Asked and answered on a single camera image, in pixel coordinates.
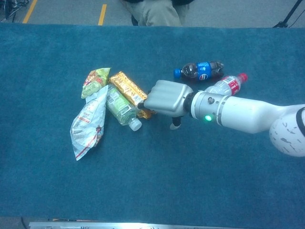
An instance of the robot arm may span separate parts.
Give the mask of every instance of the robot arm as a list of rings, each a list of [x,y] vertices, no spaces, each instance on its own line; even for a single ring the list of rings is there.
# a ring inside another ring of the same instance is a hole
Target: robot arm
[[[206,93],[181,83],[159,80],[142,107],[173,118],[171,129],[180,126],[180,117],[190,113],[219,125],[259,133],[269,130],[271,142],[283,153],[305,156],[305,104],[277,106],[258,100]]]

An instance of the gray floor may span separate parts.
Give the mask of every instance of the gray floor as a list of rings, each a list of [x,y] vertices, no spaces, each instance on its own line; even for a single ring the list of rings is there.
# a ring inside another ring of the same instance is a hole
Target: gray floor
[[[30,8],[20,9],[14,22],[21,23]],[[185,26],[215,28],[270,28],[283,21],[296,0],[195,0],[190,7]],[[97,25],[102,5],[107,4],[103,25],[131,26],[131,16],[119,0],[38,0],[29,18],[32,24]],[[305,1],[288,21],[290,26],[305,9]],[[4,18],[0,10],[0,21]],[[293,25],[305,27],[305,13]],[[30,221],[47,219],[25,218]],[[0,229],[22,229],[20,217],[0,217]]]

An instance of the yellow floor line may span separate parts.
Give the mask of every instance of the yellow floor line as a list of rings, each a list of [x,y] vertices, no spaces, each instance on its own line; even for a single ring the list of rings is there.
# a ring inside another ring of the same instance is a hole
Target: yellow floor line
[[[29,18],[30,18],[31,14],[34,10],[34,7],[35,7],[36,3],[37,3],[37,0],[33,0],[32,4],[30,5],[30,9],[27,12],[27,15],[25,15],[25,18],[23,19],[22,23],[28,23],[28,20],[29,20]]]
[[[103,4],[102,10],[101,10],[101,14],[100,14],[100,19],[99,19],[99,25],[103,25],[103,23],[104,23],[104,17],[105,17],[105,13],[106,13],[106,8],[107,8],[107,5]]]

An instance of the blue label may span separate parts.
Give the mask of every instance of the blue label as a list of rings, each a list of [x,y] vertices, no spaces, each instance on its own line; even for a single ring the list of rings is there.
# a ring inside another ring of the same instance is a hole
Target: blue label
[[[197,63],[198,80],[207,80],[211,78],[211,65],[208,62]]]

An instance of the green led light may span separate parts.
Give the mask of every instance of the green led light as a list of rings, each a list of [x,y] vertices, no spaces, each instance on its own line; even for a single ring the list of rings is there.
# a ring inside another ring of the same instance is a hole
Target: green led light
[[[209,122],[212,120],[212,117],[210,117],[209,115],[206,115],[204,118],[206,119],[206,121],[209,121]]]

